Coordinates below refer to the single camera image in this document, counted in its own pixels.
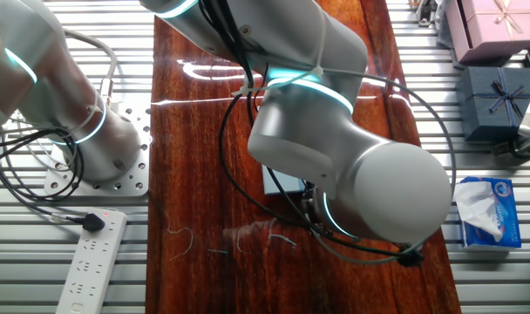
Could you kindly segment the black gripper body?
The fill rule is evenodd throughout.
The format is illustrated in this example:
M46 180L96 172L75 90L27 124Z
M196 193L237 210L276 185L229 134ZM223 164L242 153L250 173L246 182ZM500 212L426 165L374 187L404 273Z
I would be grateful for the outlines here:
M320 220L317 210L316 186L308 181L302 181L302 205L303 211L309 216L309 220L321 231L326 231L325 225Z

